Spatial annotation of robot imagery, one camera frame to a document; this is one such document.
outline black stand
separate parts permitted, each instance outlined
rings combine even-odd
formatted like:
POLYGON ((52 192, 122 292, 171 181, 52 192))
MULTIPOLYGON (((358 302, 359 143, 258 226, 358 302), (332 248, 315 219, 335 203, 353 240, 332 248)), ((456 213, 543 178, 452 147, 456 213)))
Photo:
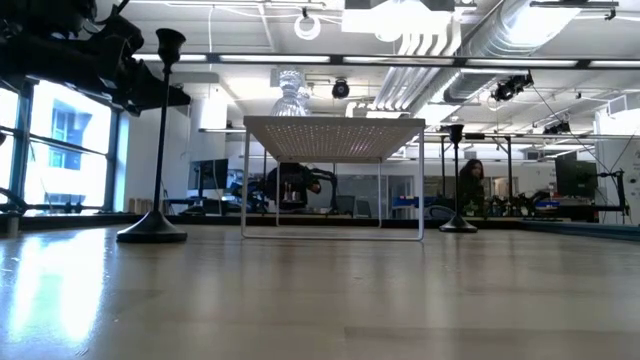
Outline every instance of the black stand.
POLYGON ((449 138, 453 143, 453 149, 455 151, 455 175, 456 175, 456 215, 449 220, 448 223, 440 226, 440 231, 442 232, 452 232, 452 233, 475 233, 478 232, 478 228, 469 224, 465 219, 462 218, 460 202, 458 199, 458 195, 460 193, 460 185, 458 183, 458 144, 462 140, 462 128, 464 125, 451 125, 449 126, 449 138))
POLYGON ((169 78, 171 66, 180 60, 180 47, 186 41, 179 32, 171 29, 156 31, 160 45, 158 55, 164 63, 165 102, 160 117, 160 139, 158 141, 158 166, 156 167, 156 187, 153 196, 153 211, 147 213, 135 225, 118 232, 117 241, 127 243, 171 243, 187 240, 187 233, 173 226, 160 212, 160 185, 162 181, 162 158, 164 155, 164 133, 167 125, 167 107, 169 105, 169 78))

